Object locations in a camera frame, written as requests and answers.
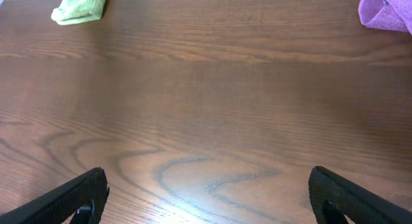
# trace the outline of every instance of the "purple cloth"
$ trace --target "purple cloth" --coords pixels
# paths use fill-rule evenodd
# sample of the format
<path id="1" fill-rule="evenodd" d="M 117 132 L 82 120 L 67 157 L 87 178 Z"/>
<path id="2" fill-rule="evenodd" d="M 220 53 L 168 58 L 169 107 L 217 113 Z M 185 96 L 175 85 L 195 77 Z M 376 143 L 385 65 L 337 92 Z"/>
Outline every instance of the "purple cloth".
<path id="1" fill-rule="evenodd" d="M 359 17 L 368 28 L 412 33 L 412 0 L 360 0 Z"/>

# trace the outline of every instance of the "wooden table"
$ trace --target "wooden table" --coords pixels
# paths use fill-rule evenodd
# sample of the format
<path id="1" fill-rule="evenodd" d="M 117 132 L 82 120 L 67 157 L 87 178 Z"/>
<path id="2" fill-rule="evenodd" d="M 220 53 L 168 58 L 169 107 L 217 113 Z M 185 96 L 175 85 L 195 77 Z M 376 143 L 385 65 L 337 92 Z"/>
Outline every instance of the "wooden table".
<path id="1" fill-rule="evenodd" d="M 93 167 L 102 223 L 315 223 L 323 165 L 412 210 L 412 38 L 359 0 L 0 7 L 0 213 Z"/>

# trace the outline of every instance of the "black plastic part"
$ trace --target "black plastic part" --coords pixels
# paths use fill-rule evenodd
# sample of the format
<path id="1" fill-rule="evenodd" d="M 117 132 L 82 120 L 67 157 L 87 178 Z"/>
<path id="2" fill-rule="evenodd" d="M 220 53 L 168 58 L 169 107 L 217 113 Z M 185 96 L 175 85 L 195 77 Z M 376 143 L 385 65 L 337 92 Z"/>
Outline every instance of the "black plastic part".
<path id="1" fill-rule="evenodd" d="M 343 214 L 355 223 L 412 223 L 409 211 L 321 166 L 310 174 L 309 197 L 319 224 L 346 224 Z"/>
<path id="2" fill-rule="evenodd" d="M 0 224 L 60 224 L 75 212 L 70 223 L 97 224 L 108 195 L 104 170 L 94 168 L 26 205 L 3 214 Z"/>

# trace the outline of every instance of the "green cloth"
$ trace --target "green cloth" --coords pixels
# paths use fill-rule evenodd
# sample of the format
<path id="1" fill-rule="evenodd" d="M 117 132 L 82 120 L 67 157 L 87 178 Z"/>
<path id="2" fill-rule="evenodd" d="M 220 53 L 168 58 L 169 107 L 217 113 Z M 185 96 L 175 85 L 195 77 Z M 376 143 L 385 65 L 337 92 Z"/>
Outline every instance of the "green cloth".
<path id="1" fill-rule="evenodd" d="M 79 24 L 102 18 L 106 0 L 63 0 L 51 19 L 59 25 Z"/>

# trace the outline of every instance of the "pink cloth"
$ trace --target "pink cloth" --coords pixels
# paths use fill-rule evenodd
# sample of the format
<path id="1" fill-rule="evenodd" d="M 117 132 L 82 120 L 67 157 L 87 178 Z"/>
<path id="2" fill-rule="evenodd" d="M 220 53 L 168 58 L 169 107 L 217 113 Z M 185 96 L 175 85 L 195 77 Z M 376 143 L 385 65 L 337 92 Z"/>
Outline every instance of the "pink cloth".
<path id="1" fill-rule="evenodd" d="M 359 17 L 368 28 L 412 33 L 412 0 L 360 0 Z"/>

